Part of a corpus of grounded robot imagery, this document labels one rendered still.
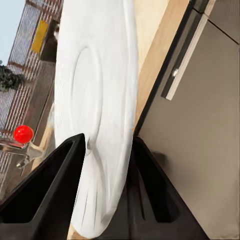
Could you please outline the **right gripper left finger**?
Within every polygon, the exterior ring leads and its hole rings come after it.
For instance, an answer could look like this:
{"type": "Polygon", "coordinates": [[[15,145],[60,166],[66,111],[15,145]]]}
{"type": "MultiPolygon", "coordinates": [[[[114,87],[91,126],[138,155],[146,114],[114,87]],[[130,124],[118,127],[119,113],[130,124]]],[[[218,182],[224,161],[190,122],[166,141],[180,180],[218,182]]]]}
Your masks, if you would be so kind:
{"type": "Polygon", "coordinates": [[[0,201],[0,240],[67,240],[85,153],[66,139],[0,201]]]}

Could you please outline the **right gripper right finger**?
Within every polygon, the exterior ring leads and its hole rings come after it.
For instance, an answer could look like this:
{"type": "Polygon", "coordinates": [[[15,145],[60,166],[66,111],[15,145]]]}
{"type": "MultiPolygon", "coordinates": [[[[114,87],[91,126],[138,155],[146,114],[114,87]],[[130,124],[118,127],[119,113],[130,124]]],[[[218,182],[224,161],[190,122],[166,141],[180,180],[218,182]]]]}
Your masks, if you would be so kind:
{"type": "Polygon", "coordinates": [[[129,240],[210,240],[145,142],[136,135],[126,186],[129,240]],[[145,220],[137,168],[156,223],[145,220]]]}

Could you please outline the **saucer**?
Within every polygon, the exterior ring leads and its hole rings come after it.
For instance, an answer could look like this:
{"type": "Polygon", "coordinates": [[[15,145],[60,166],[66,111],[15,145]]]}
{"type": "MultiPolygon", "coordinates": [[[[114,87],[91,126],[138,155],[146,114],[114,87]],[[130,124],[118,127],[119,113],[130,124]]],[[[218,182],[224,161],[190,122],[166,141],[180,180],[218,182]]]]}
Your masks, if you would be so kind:
{"type": "Polygon", "coordinates": [[[90,240],[108,227],[127,182],[138,88],[134,0],[64,0],[59,26],[55,146],[84,133],[70,222],[90,240]]]}

